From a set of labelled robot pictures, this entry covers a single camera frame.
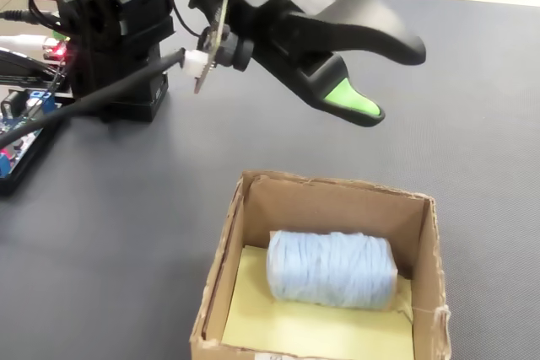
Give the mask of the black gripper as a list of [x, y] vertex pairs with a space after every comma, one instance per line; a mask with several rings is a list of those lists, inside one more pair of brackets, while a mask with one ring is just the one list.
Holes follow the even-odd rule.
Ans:
[[215, 64], [244, 71], [256, 59], [310, 107], [357, 126], [376, 126], [385, 112], [354, 88], [343, 58], [329, 51], [368, 51], [406, 66], [426, 61], [423, 41], [379, 0], [209, 4]]

